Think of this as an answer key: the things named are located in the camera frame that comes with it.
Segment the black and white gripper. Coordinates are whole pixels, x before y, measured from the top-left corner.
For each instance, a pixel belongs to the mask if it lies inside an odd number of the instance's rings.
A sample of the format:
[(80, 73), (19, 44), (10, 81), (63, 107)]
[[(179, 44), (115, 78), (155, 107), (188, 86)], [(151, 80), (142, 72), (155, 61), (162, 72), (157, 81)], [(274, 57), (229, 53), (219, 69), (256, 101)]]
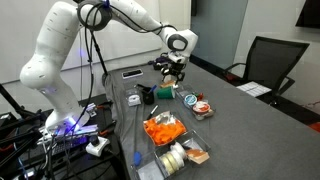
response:
[(180, 53), (171, 51), (168, 53), (167, 58), (170, 60), (169, 66), (164, 66), (161, 69), (162, 81), (164, 83), (171, 80), (171, 76), (176, 78), (175, 85), (178, 85), (179, 82), (182, 82), (185, 77), (183, 69), (186, 67), (186, 58)]

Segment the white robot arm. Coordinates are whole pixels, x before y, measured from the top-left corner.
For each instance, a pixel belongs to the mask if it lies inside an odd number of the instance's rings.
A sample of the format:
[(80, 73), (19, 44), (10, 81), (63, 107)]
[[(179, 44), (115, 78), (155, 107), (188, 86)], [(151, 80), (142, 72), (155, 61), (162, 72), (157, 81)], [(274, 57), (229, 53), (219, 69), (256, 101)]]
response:
[(158, 35), (170, 49), (173, 62), (165, 71), (178, 76), (194, 50), (198, 36), (189, 29), (177, 30), (151, 17), (134, 0), (82, 0), (76, 5), (58, 1), (49, 10), (36, 40), (32, 58), (23, 66), (20, 81), (42, 93), (53, 106), (45, 121), (45, 129), (79, 129), (89, 120), (60, 72), (78, 31), (84, 27), (93, 31), (104, 29), (115, 20), (139, 33)]

